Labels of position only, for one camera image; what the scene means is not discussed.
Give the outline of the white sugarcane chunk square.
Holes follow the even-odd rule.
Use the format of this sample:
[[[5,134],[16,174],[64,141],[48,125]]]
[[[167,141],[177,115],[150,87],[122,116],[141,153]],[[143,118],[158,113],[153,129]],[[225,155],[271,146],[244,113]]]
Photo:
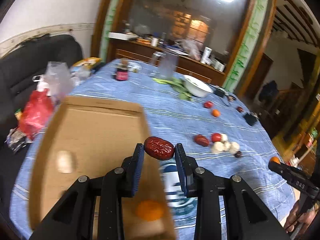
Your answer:
[[[223,133],[221,133],[221,142],[226,142],[226,141],[228,141],[228,136],[227,136],[227,134],[223,134]]]

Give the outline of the red tomato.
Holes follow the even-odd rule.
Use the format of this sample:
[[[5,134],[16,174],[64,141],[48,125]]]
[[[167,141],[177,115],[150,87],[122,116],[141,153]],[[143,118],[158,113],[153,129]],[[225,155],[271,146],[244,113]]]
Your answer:
[[[203,104],[204,108],[207,108],[207,109],[212,108],[213,105],[214,105],[214,103],[211,102],[211,101],[206,101],[206,102]]]
[[[220,134],[220,133],[213,133],[213,134],[211,135],[211,140],[212,140],[213,143],[215,143],[215,142],[221,142],[221,140],[222,140],[222,134]]]

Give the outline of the dark red date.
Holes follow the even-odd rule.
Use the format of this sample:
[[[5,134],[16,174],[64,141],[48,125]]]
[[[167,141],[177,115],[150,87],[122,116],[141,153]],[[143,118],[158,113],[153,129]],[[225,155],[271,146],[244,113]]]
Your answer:
[[[210,145],[209,140],[204,135],[201,135],[201,134],[194,136],[194,142],[203,147],[207,147]]]

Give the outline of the blue plaid tablecloth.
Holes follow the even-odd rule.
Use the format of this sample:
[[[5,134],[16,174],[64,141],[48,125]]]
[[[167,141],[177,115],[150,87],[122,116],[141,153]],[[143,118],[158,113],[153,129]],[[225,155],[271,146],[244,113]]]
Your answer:
[[[163,138],[173,144],[182,143],[186,154],[194,157],[199,164],[214,174],[230,177],[239,174],[253,191],[264,201],[274,216],[282,222],[293,207],[295,194],[291,187],[277,174],[267,168],[269,159],[278,156],[270,137],[258,122],[249,126],[242,114],[235,108],[246,106],[240,101],[226,106],[220,98],[209,94],[205,99],[191,101],[179,99],[178,94],[168,85],[161,85],[148,75],[155,67],[139,63],[143,70],[129,73],[127,81],[116,81],[113,74],[119,60],[101,68],[97,74],[75,87],[70,95],[116,99],[135,102],[144,107],[151,135]],[[203,107],[206,101],[214,103],[214,109],[221,115],[215,118],[211,110]],[[37,150],[46,129],[36,137],[27,151],[11,193],[9,216],[19,232],[28,239],[32,233],[28,216],[30,179]],[[240,145],[241,158],[228,152],[213,154],[209,147],[202,147],[193,141],[197,134],[210,138],[212,133],[227,134],[228,139]],[[196,221],[196,198],[187,199],[178,186],[178,174],[174,161],[161,163],[166,198],[173,213],[177,239],[193,239]]]

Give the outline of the brown cardboard tray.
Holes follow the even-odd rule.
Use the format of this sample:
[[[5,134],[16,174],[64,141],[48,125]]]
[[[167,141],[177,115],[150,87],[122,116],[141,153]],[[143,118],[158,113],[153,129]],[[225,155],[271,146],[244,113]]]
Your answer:
[[[30,182],[29,219],[34,231],[68,188],[80,177],[103,177],[144,144],[149,128],[138,103],[69,96],[54,114],[37,152]],[[135,215],[143,200],[164,207],[161,219],[147,222]],[[100,199],[96,199],[93,238],[97,238]],[[144,153],[136,194],[122,198],[124,239],[175,239],[159,162]]]

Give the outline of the small orange tangerine far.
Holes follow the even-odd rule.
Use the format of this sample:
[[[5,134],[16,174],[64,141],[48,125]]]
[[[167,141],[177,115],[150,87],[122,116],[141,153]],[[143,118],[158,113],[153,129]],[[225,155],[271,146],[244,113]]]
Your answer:
[[[217,109],[212,110],[212,116],[218,118],[221,115],[220,111]]]

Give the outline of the red plastic bag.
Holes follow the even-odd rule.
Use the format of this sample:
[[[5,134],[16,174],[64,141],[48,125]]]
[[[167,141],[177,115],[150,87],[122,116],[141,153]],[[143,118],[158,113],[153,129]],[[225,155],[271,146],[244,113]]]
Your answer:
[[[34,90],[27,102],[18,126],[20,130],[30,139],[33,140],[37,133],[44,128],[49,117],[53,113],[54,104],[47,96],[48,88],[43,91]]]

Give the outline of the black power adapter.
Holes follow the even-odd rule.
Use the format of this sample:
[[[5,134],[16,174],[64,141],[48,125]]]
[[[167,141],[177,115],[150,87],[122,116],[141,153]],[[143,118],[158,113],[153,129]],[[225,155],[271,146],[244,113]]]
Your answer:
[[[214,94],[223,98],[226,95],[226,91],[221,87],[216,87],[214,90]]]

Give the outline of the clear plastic bag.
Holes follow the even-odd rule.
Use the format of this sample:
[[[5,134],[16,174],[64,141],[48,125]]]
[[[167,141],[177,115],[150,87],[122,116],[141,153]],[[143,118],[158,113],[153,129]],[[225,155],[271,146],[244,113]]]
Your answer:
[[[49,61],[44,74],[51,97],[62,101],[74,88],[71,72],[65,62]]]

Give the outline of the white bowl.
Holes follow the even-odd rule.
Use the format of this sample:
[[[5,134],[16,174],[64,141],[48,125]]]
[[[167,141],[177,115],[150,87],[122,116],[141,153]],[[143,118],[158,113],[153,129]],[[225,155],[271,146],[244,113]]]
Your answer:
[[[190,76],[184,75],[184,86],[192,95],[205,98],[208,94],[213,93],[213,90],[203,81]]]

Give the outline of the green leafy vegetable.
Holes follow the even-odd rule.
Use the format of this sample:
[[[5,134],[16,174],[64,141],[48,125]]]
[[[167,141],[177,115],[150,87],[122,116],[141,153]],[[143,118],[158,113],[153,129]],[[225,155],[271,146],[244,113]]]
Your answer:
[[[185,101],[191,101],[192,100],[192,94],[185,88],[182,79],[177,79],[175,77],[173,77],[170,80],[158,79],[158,78],[155,78],[155,77],[153,77],[152,79],[156,83],[159,83],[159,84],[162,84],[162,85],[169,85],[175,92],[178,93],[179,98],[181,100],[185,100]]]

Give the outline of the dark red ink bottle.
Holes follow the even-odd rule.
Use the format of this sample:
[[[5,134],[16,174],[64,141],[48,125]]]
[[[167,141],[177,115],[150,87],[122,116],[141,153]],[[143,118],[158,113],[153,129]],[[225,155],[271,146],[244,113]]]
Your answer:
[[[127,59],[120,59],[116,68],[116,80],[126,81],[129,78],[129,68]]]

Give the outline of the black sofa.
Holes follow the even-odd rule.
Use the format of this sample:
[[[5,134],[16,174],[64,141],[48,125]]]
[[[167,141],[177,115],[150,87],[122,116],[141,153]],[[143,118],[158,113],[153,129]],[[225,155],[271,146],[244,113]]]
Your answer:
[[[1,58],[1,229],[16,232],[9,218],[10,197],[27,150],[14,154],[5,143],[10,129],[17,127],[15,112],[24,109],[49,61],[71,67],[83,58],[80,44],[71,35],[44,35]]]

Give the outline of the clear plastic pitcher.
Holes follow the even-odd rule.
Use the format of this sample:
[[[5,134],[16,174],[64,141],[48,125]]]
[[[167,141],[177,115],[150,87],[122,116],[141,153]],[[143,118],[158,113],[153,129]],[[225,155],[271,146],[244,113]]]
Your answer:
[[[151,72],[151,77],[155,77],[163,80],[171,80],[176,70],[179,56],[170,50],[163,52],[156,51],[153,53],[150,64],[156,65],[156,61],[159,60],[156,70]]]

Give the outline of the wooden glass cabinet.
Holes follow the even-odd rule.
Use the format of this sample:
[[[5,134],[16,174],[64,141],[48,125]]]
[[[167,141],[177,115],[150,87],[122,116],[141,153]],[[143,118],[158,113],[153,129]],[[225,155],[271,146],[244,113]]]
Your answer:
[[[91,55],[150,60],[181,48],[177,71],[234,92],[259,38],[270,34],[276,0],[101,0]]]

